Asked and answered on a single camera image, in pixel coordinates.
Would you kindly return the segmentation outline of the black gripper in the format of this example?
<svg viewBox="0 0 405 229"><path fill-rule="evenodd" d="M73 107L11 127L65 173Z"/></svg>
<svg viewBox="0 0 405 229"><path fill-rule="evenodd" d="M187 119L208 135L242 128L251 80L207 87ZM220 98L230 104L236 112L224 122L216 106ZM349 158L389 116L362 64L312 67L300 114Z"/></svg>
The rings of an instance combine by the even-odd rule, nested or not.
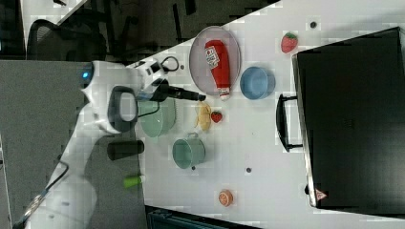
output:
<svg viewBox="0 0 405 229"><path fill-rule="evenodd" d="M196 92L183 90L182 88L173 87L169 85L167 79L157 79L152 83L154 89L152 101L162 102L167 97L176 99L186 99L192 101L205 101L206 96Z"/></svg>

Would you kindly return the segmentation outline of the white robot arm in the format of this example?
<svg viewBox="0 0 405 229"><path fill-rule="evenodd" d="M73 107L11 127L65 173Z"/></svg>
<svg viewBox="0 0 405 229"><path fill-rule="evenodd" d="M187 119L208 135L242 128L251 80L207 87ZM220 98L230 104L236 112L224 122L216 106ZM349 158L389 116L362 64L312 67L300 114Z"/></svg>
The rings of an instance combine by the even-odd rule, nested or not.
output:
<svg viewBox="0 0 405 229"><path fill-rule="evenodd" d="M129 132L140 117L138 104L166 98L204 101L205 96L169 84L171 70L153 57L126 66L93 61L81 75L88 102L46 187L33 198L12 229L86 229L96 208L96 189L85 167L96 143Z"/></svg>

